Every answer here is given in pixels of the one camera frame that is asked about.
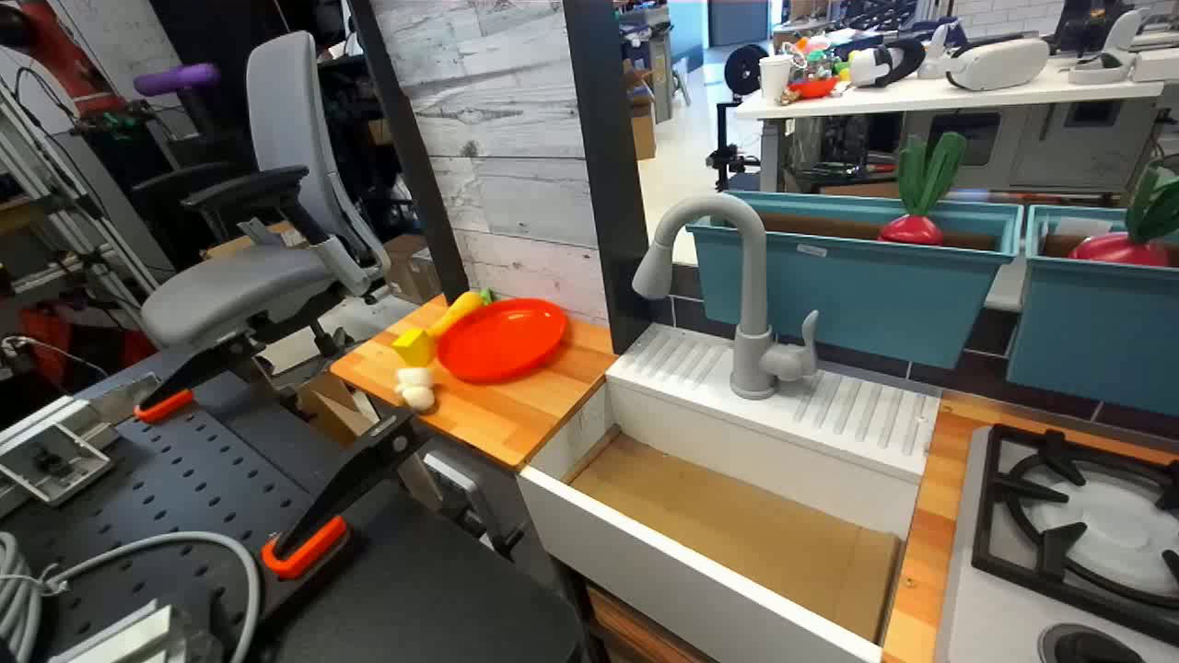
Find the grey toy tap faucet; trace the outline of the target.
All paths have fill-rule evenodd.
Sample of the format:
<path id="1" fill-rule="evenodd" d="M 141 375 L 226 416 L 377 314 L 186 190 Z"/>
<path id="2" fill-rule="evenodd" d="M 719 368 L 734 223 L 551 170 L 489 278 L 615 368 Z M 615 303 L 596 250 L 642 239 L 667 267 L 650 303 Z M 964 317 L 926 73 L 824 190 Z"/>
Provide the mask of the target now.
<path id="1" fill-rule="evenodd" d="M 673 203 L 642 255 L 630 290 L 642 298 L 667 298 L 673 278 L 673 237 L 701 223 L 725 223 L 739 237 L 739 305 L 734 330 L 730 392 L 760 403 L 786 382 L 806 382 L 818 375 L 818 314 L 806 314 L 792 348 L 775 341 L 770 296 L 766 296 L 766 225 L 730 192 L 705 192 Z"/>

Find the orange plastic plate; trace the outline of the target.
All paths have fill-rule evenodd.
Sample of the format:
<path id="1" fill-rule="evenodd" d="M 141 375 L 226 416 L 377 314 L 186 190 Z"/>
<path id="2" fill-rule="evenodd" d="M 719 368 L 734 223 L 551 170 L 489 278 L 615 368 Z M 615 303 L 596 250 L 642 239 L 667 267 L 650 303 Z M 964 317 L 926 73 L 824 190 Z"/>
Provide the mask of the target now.
<path id="1" fill-rule="evenodd" d="M 458 322 L 437 341 L 437 360 L 464 382 L 507 382 L 558 357 L 571 317 L 547 298 L 504 298 Z"/>

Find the wooden counter board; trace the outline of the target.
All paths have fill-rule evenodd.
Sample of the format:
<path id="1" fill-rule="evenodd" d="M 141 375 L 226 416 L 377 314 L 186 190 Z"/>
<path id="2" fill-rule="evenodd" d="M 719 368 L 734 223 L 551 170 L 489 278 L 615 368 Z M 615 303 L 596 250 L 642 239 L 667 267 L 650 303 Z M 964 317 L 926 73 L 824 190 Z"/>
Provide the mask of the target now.
<path id="1" fill-rule="evenodd" d="M 441 314 L 447 298 L 427 298 L 338 357 L 332 375 L 382 406 L 397 406 L 396 374 L 402 368 L 402 357 L 396 354 L 396 337 L 427 330 Z M 501 467 L 521 473 L 559 425 L 590 403 L 610 360 L 610 337 L 601 326 L 571 322 L 565 352 L 533 375 L 513 382 L 459 382 L 447 368 L 435 368 L 437 406 L 425 412 L 425 425 L 478 450 Z"/>

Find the yellow toy corn cob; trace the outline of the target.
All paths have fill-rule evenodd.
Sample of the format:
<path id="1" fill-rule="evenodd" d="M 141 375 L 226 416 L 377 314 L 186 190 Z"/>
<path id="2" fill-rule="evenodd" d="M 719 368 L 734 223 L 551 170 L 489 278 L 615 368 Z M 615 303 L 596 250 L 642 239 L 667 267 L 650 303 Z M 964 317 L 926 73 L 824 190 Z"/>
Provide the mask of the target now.
<path id="1" fill-rule="evenodd" d="M 427 326 L 427 337 L 441 341 L 458 322 L 464 322 L 469 314 L 475 314 L 489 303 L 495 303 L 489 290 L 464 290 L 459 298 L 450 303 L 450 311 L 435 326 Z"/>

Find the grey office chair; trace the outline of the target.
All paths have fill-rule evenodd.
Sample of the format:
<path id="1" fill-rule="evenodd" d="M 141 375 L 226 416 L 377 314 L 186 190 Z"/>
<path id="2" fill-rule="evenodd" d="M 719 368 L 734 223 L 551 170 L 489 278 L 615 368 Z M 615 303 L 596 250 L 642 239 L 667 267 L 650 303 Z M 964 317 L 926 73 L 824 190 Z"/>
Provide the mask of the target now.
<path id="1" fill-rule="evenodd" d="M 141 305 L 149 341 L 166 352 L 283 341 L 344 296 L 380 290 L 392 268 L 338 179 L 305 31 L 246 55 L 246 131 L 254 174 L 181 201 L 186 209 L 236 223 L 236 249 L 173 272 Z"/>

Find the black orange clamp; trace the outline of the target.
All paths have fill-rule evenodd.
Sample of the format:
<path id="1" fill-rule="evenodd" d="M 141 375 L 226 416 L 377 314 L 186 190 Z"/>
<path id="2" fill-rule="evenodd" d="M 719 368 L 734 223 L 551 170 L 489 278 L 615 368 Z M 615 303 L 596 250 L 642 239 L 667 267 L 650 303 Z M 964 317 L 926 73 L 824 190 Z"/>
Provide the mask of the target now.
<path id="1" fill-rule="evenodd" d="M 294 524 L 260 544 L 260 567 L 276 581 L 299 581 L 322 567 L 350 540 L 346 509 L 411 460 L 421 446 L 425 435 L 411 416 L 392 416 L 369 429 Z"/>
<path id="2" fill-rule="evenodd" d="M 131 411 L 141 425 L 161 425 L 197 406 L 197 392 L 220 374 L 254 366 L 259 348 L 246 337 L 231 337 L 216 348 L 186 357 L 161 382 L 154 382 Z"/>

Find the left teal planter box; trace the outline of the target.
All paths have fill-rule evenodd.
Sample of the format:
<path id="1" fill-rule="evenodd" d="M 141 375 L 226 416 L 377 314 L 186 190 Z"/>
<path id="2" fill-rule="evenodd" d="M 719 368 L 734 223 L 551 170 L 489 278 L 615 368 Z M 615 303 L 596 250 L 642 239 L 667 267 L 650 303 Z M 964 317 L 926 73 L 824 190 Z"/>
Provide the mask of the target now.
<path id="1" fill-rule="evenodd" d="M 895 201 L 746 192 L 766 225 L 766 314 L 792 341 L 818 314 L 824 348 L 956 368 L 1002 267 L 1017 257 L 1015 203 L 938 203 L 938 249 L 886 245 Z"/>

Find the teal planter box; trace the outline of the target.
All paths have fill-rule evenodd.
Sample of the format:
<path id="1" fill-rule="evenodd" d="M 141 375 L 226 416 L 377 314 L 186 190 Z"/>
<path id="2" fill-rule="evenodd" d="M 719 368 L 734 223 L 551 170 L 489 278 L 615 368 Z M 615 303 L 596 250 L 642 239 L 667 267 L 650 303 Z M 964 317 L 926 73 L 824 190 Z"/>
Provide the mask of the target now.
<path id="1" fill-rule="evenodd" d="M 1072 255 L 1078 239 L 1116 225 L 1116 207 L 1029 209 L 1026 298 L 1006 381 L 1177 416 L 1179 267 L 1112 267 Z"/>
<path id="2" fill-rule="evenodd" d="M 792 341 L 818 314 L 824 348 L 956 368 L 1002 267 L 1017 257 L 1015 203 L 938 203 L 938 249 L 886 245 L 895 201 L 746 192 L 766 225 L 766 314 Z"/>

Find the left toy radish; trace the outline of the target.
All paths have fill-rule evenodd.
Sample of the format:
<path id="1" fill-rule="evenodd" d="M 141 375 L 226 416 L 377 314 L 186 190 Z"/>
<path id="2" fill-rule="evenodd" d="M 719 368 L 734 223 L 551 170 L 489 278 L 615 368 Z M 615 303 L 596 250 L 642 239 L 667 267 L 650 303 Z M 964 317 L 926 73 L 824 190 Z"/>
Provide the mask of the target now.
<path id="1" fill-rule="evenodd" d="M 888 245 L 938 245 L 943 229 L 933 209 L 949 192 L 964 155 L 962 132 L 938 132 L 936 144 L 910 142 L 895 161 L 902 215 L 882 229 Z"/>

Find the toy radish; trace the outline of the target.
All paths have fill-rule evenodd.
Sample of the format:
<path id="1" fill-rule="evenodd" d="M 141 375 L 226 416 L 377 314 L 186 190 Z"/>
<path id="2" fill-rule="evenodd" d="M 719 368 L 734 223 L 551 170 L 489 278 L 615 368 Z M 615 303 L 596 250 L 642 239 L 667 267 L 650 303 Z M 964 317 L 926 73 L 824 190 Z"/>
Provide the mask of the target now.
<path id="1" fill-rule="evenodd" d="M 938 132 L 936 144 L 910 142 L 895 161 L 902 215 L 882 229 L 888 245 L 938 245 L 943 229 L 933 209 L 949 192 L 964 155 L 962 132 Z"/>
<path id="2" fill-rule="evenodd" d="M 1078 262 L 1164 267 L 1164 239 L 1179 229 L 1179 179 L 1146 170 L 1129 201 L 1119 234 L 1091 234 L 1072 255 Z"/>

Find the black perforated work table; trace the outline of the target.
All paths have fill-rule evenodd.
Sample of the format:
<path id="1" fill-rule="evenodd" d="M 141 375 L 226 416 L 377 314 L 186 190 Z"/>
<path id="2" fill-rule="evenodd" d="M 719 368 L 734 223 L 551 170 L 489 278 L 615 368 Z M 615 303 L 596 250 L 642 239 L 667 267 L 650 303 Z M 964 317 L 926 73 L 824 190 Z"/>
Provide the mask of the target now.
<path id="1" fill-rule="evenodd" d="M 158 617 L 206 663 L 571 663 L 571 606 L 402 490 L 397 473 L 346 509 L 350 540 L 299 581 L 259 552 L 350 450 L 259 406 L 246 430 L 190 406 L 131 416 L 149 374 L 108 375 L 3 430 L 71 429 L 112 467 L 61 504 L 3 481 L 3 663 L 53 663 L 123 619 Z"/>

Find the right teal planter box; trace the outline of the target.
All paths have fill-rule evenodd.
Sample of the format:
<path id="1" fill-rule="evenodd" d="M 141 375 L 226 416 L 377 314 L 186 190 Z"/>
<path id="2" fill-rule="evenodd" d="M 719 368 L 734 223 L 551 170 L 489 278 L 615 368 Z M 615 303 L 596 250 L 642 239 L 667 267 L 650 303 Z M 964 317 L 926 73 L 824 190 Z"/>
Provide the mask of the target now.
<path id="1" fill-rule="evenodd" d="M 1026 298 L 1006 381 L 1177 416 L 1179 267 L 1112 267 L 1072 255 L 1078 239 L 1116 225 L 1116 207 L 1029 209 Z"/>

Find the toy gas stove top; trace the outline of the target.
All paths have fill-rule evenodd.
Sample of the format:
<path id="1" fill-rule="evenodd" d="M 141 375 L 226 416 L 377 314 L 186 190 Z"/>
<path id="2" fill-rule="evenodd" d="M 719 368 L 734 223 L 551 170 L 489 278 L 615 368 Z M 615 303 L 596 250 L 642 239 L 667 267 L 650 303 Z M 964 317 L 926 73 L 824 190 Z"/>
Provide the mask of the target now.
<path id="1" fill-rule="evenodd" d="M 1179 663 L 1177 465 L 980 429 L 936 663 Z"/>

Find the right toy radish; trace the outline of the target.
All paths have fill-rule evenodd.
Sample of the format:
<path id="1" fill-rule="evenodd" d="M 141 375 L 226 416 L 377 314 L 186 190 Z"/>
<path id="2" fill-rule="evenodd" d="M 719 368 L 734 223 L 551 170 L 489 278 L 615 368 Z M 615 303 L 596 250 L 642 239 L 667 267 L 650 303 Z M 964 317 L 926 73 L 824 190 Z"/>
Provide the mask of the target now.
<path id="1" fill-rule="evenodd" d="M 1164 239 L 1179 229 L 1179 179 L 1146 170 L 1129 201 L 1119 234 L 1091 234 L 1072 255 L 1078 262 L 1164 267 Z"/>

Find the white background table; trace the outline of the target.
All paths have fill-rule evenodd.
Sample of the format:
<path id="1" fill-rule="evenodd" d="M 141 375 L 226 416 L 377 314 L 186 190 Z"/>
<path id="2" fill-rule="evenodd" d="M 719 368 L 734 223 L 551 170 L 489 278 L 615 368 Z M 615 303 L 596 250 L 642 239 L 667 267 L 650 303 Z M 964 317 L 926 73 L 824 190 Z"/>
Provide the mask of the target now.
<path id="1" fill-rule="evenodd" d="M 818 125 L 828 120 L 899 116 L 902 142 L 970 120 L 1000 120 L 985 155 L 964 165 L 973 190 L 1011 192 L 1124 192 L 1146 165 L 1156 116 L 1177 100 L 1170 82 L 1077 84 L 1067 58 L 1049 58 L 1021 88 L 962 93 L 949 82 L 899 82 L 888 88 L 841 88 L 824 100 L 766 102 L 749 96 L 737 116 L 763 125 L 760 190 L 818 185 Z"/>

